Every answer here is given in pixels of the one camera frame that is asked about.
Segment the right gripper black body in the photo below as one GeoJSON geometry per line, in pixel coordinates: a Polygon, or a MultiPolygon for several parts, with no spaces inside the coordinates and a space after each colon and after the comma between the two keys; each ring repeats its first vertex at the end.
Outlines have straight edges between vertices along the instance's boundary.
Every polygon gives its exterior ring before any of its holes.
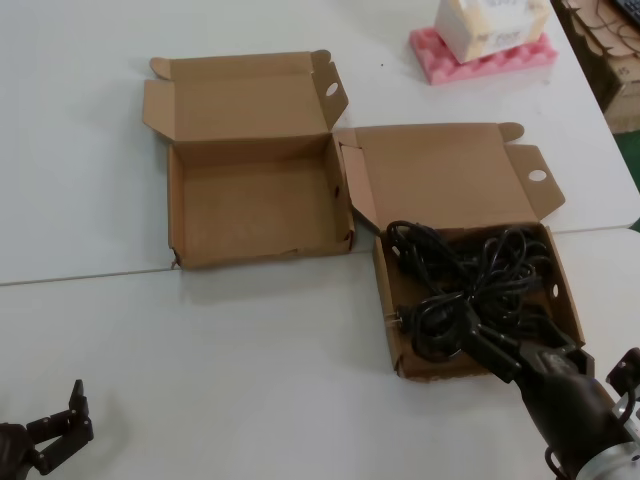
{"type": "Polygon", "coordinates": [[[614,401],[595,379],[595,361],[576,347],[523,347],[517,377],[535,426],[555,453],[600,453],[631,441],[614,401]]]}

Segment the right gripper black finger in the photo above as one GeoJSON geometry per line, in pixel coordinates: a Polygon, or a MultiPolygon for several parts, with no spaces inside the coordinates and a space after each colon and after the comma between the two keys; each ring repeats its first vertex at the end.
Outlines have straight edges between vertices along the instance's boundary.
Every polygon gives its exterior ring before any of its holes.
{"type": "Polygon", "coordinates": [[[535,356],[545,372],[553,374],[593,374],[594,358],[560,330],[552,320],[536,321],[539,345],[535,356]]]}
{"type": "Polygon", "coordinates": [[[522,342],[484,325],[470,305],[460,306],[461,349],[504,383],[520,384],[522,342]]]}

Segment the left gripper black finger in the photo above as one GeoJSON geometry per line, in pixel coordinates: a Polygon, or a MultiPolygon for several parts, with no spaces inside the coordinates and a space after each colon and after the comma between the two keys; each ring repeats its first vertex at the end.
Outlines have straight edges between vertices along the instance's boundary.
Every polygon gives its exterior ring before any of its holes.
{"type": "Polygon", "coordinates": [[[93,426],[83,381],[75,381],[66,410],[30,422],[26,430],[33,441],[47,441],[71,434],[79,434],[81,440],[92,441],[93,426]]]}
{"type": "Polygon", "coordinates": [[[41,474],[48,475],[57,469],[69,458],[68,435],[57,438],[44,450],[33,449],[30,453],[30,460],[33,467],[41,474]]]}

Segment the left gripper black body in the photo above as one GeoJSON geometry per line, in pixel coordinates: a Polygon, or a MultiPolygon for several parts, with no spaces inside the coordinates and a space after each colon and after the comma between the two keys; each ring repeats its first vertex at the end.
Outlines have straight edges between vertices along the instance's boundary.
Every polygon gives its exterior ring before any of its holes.
{"type": "Polygon", "coordinates": [[[1,424],[1,480],[25,480],[32,468],[35,446],[26,428],[19,424],[1,424]]]}

